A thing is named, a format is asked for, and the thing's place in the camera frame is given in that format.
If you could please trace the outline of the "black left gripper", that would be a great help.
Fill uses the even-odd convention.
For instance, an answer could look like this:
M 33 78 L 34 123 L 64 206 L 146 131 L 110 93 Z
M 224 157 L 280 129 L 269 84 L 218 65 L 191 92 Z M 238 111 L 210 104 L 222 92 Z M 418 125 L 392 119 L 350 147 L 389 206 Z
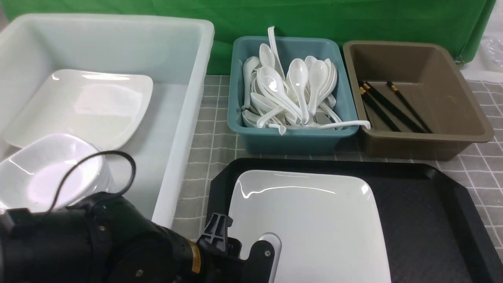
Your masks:
M 277 273 L 282 242 L 267 232 L 251 246 L 248 257 L 240 258 L 242 243 L 228 236 L 233 220 L 214 213 L 196 242 L 200 253 L 200 271 L 194 283 L 273 283 Z

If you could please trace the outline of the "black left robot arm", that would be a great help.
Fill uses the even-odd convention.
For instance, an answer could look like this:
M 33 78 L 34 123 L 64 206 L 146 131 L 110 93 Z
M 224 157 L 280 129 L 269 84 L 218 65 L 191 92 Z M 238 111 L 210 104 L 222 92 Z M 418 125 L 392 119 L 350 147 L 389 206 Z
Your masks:
M 214 213 L 197 241 L 99 192 L 58 211 L 1 215 L 2 283 L 273 283 L 282 243 L 265 233 L 241 259 L 232 219 Z

